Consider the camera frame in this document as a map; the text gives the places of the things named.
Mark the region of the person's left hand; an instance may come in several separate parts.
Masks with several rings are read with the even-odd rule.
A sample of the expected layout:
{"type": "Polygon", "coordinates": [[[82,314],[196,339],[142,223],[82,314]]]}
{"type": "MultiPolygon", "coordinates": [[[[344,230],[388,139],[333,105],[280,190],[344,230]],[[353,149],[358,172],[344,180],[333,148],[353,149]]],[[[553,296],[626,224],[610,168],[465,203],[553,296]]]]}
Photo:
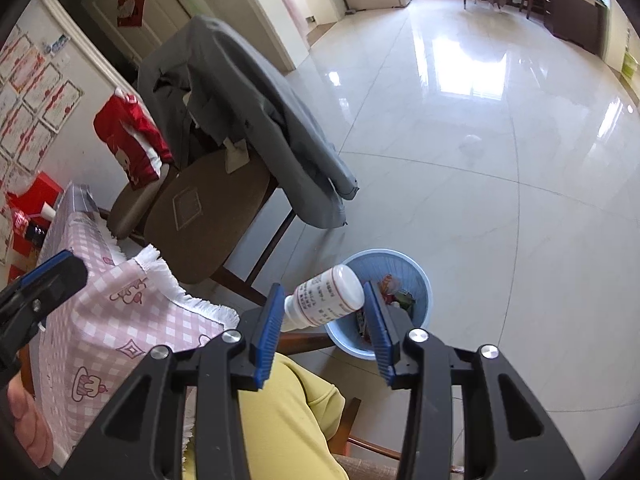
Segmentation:
{"type": "Polygon", "coordinates": [[[38,468],[49,466],[53,456],[51,430],[34,398],[23,386],[20,375],[12,378],[6,394],[14,422],[14,436],[38,468]]]}

